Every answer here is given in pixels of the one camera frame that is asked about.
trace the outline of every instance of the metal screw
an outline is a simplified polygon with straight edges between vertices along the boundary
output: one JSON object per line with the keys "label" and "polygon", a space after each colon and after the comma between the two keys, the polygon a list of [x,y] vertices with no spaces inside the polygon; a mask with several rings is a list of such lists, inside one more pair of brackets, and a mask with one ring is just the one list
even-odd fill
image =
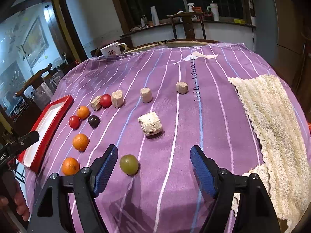
{"label": "metal screw", "polygon": [[90,171],[90,169],[88,167],[84,167],[84,168],[81,169],[81,172],[84,173],[84,174],[88,173],[89,171]]}
{"label": "metal screw", "polygon": [[259,178],[257,173],[252,173],[251,176],[254,180],[257,180]]}
{"label": "metal screw", "polygon": [[219,171],[221,174],[227,174],[228,173],[228,170],[226,168],[220,168]]}
{"label": "metal screw", "polygon": [[54,180],[54,179],[57,178],[57,176],[58,176],[57,173],[52,173],[52,174],[50,175],[50,178],[51,178],[52,180]]}

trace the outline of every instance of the white mug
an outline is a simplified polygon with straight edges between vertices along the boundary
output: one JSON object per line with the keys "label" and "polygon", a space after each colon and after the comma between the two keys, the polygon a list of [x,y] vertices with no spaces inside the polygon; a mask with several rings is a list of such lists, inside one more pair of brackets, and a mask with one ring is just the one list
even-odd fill
{"label": "white mug", "polygon": [[210,5],[207,7],[207,11],[209,11],[209,9],[213,13],[214,21],[219,21],[219,12],[217,3],[210,3]]}
{"label": "white mug", "polygon": [[101,48],[100,51],[105,56],[121,54],[119,46],[124,46],[125,50],[124,50],[123,53],[125,53],[128,46],[126,44],[121,44],[121,43],[118,43],[118,42],[114,42],[114,43],[112,43],[110,45],[107,45],[107,46]]}

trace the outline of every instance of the red cherry tomato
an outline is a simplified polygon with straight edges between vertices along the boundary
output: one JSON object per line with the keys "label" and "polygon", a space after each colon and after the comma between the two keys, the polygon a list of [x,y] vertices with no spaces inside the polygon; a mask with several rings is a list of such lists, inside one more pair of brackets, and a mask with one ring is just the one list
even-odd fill
{"label": "red cherry tomato", "polygon": [[81,123],[81,121],[80,121],[80,118],[79,118],[78,116],[71,116],[71,117],[69,118],[69,126],[70,126],[71,128],[73,128],[74,130],[76,130],[77,128],[79,128],[80,123]]}
{"label": "red cherry tomato", "polygon": [[108,94],[102,95],[99,102],[104,108],[108,108],[112,105],[111,96]]}

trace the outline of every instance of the orange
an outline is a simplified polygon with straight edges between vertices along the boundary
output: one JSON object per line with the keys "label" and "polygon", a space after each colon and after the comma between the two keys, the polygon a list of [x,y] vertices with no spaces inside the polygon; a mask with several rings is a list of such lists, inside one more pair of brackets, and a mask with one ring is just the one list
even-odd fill
{"label": "orange", "polygon": [[77,116],[81,119],[85,119],[89,116],[90,110],[87,106],[80,106],[77,110]]}
{"label": "orange", "polygon": [[79,152],[84,152],[89,142],[89,138],[85,134],[80,133],[73,138],[73,147]]}
{"label": "orange", "polygon": [[62,164],[64,175],[76,174],[80,169],[80,164],[74,158],[66,158]]}

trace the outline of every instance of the purple striped tablecloth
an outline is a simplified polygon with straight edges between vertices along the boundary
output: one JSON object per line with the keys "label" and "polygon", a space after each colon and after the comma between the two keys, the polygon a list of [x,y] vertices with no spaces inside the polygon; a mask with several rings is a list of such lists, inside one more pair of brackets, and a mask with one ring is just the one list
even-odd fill
{"label": "purple striped tablecloth", "polygon": [[[194,51],[219,54],[207,60],[183,59]],[[60,82],[53,101],[71,95],[74,103],[60,123],[47,150],[40,174],[26,172],[26,192],[30,209],[48,176],[61,172],[66,157],[76,158],[81,167],[101,157],[109,144],[125,154],[135,155],[140,171],[125,175],[117,162],[105,191],[96,204],[109,232],[198,232],[208,215],[210,197],[199,192],[190,161],[190,148],[200,145],[219,167],[243,174],[262,164],[260,144],[228,77],[255,78],[276,74],[271,66],[244,44],[210,44],[202,47],[154,49],[113,57],[95,57],[70,71]],[[176,82],[184,81],[189,92],[179,95]],[[303,111],[288,85],[282,84],[292,102],[310,162],[310,133]],[[142,103],[140,89],[149,87],[153,100]],[[117,109],[101,109],[101,123],[92,129],[84,120],[77,131],[68,119],[80,105],[88,105],[97,95],[122,90],[125,104]],[[137,118],[155,111],[164,133],[146,138]],[[90,138],[84,153],[72,147],[78,133]],[[70,206],[76,232],[80,224],[74,195]],[[230,232],[234,217],[228,220]]]}

